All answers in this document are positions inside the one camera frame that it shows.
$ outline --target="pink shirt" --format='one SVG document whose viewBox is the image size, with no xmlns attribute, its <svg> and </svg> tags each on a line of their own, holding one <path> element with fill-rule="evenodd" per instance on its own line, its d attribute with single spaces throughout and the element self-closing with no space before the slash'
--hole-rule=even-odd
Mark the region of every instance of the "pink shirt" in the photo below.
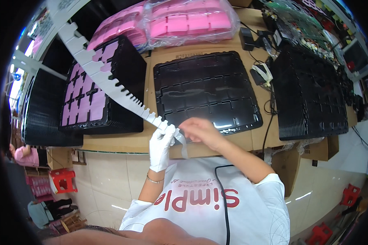
<svg viewBox="0 0 368 245">
<path fill-rule="evenodd" d="M 39 159 L 38 152 L 36 148 L 30 148 L 30 154 L 27 156 L 23 156 L 22 149 L 26 149 L 26 147 L 22 146 L 16 149 L 14 159 L 19 165 L 28 166 L 28 167 L 38 167 Z"/>
</svg>

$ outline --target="pink foam insert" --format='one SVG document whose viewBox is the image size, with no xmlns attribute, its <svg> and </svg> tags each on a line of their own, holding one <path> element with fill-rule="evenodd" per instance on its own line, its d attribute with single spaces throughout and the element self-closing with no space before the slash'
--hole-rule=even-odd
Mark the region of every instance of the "pink foam insert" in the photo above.
<svg viewBox="0 0 368 245">
<path fill-rule="evenodd" d="M 203 40 L 209 41 L 230 36 L 224 33 L 230 31 L 232 24 L 218 0 L 172 0 L 153 7 L 152 13 L 154 19 L 149 27 L 152 44 L 165 39 L 172 43 L 171 37 L 180 40 L 188 35 L 203 36 Z"/>
<path fill-rule="evenodd" d="M 101 67 L 101 71 L 112 69 L 111 63 L 107 63 L 107 60 L 113 57 L 117 48 L 118 42 L 114 42 L 106 46 L 104 51 L 102 49 L 96 51 L 93 61 L 100 60 L 105 63 Z M 62 126 L 82 123 L 87 120 L 101 120 L 106 98 L 105 93 L 86 75 L 82 67 L 78 63 L 75 64 L 65 94 Z"/>
<path fill-rule="evenodd" d="M 104 20 L 91 38 L 87 50 L 95 49 L 100 44 L 121 34 L 125 35 L 133 46 L 145 44 L 146 34 L 144 30 L 138 27 L 138 23 L 142 19 L 143 5 L 144 1 L 132 5 Z"/>
</svg>

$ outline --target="white t-shirt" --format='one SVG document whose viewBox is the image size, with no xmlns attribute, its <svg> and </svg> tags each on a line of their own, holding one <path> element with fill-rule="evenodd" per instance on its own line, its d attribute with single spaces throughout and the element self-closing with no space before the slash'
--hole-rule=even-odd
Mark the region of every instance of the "white t-shirt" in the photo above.
<svg viewBox="0 0 368 245">
<path fill-rule="evenodd" d="M 169 166 L 155 203 L 133 200 L 122 231 L 142 232 L 148 222 L 166 218 L 194 237 L 226 243 L 224 201 L 214 168 L 231 164 L 221 157 L 196 158 Z M 230 244 L 288 244 L 290 220 L 285 187 L 277 174 L 252 184 L 235 166 L 217 169 L 225 190 Z"/>
</svg>

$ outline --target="black plastic tray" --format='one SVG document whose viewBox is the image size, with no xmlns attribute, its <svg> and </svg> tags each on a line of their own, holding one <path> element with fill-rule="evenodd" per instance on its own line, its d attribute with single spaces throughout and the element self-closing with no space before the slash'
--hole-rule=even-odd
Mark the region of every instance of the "black plastic tray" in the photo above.
<svg viewBox="0 0 368 245">
<path fill-rule="evenodd" d="M 105 48 L 114 42 L 118 42 L 118 48 L 114 51 L 111 58 L 108 58 L 106 62 L 111 62 L 112 76 L 110 79 L 117 78 L 120 84 L 124 85 L 136 98 L 143 102 L 144 97 L 144 79 L 146 75 L 146 62 L 132 46 L 131 42 L 124 35 L 120 35 L 111 41 L 105 42 L 98 46 L 95 50 L 102 49 L 105 52 Z M 67 89 L 68 86 L 72 86 L 74 79 L 70 80 L 70 76 L 76 65 L 74 61 L 72 68 L 68 72 Z M 83 75 L 83 82 L 88 75 Z M 97 88 L 95 83 L 92 85 L 92 89 Z M 64 105 L 70 104 L 71 107 L 78 106 L 79 100 L 91 100 L 88 99 L 90 91 L 74 91 L 71 95 L 71 99 L 68 101 L 63 100 Z M 102 134 L 118 134 L 118 133 L 135 133 L 143 131 L 143 119 L 133 112 L 123 108 L 114 100 L 105 95 L 105 107 L 102 112 L 102 119 L 90 120 L 90 111 L 88 112 L 87 121 L 78 122 L 76 118 L 75 124 L 61 126 L 61 130 L 73 130 L 85 135 L 102 135 Z M 63 120 L 63 112 L 60 115 L 60 120 Z"/>
<path fill-rule="evenodd" d="M 207 118 L 223 135 L 262 126 L 255 93 L 235 51 L 177 59 L 154 66 L 158 115 L 179 126 Z"/>
<path fill-rule="evenodd" d="M 348 132 L 345 100 L 331 63 L 303 48 L 285 46 L 271 72 L 280 140 Z"/>
<path fill-rule="evenodd" d="M 38 146 L 80 146 L 83 135 L 62 132 L 60 112 L 66 82 L 39 69 L 28 91 L 21 126 L 22 141 Z"/>
</svg>

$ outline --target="stack of black plastic trays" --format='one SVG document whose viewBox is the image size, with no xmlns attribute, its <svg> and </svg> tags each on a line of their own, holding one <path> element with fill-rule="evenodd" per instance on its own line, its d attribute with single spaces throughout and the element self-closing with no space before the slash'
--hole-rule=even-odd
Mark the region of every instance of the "stack of black plastic trays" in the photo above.
<svg viewBox="0 0 368 245">
<path fill-rule="evenodd" d="M 66 81 L 39 70 L 28 91 L 21 126 L 22 141 L 39 146 L 83 145 L 83 135 L 59 130 Z"/>
<path fill-rule="evenodd" d="M 143 102 L 146 62 L 127 37 L 120 35 L 95 51 L 94 61 L 110 64 L 110 79 L 117 78 Z M 143 119 L 105 95 L 75 61 L 68 73 L 60 120 L 61 130 L 84 135 L 143 131 Z"/>
<path fill-rule="evenodd" d="M 348 132 L 337 72 L 309 50 L 286 46 L 272 65 L 280 140 Z"/>
</svg>

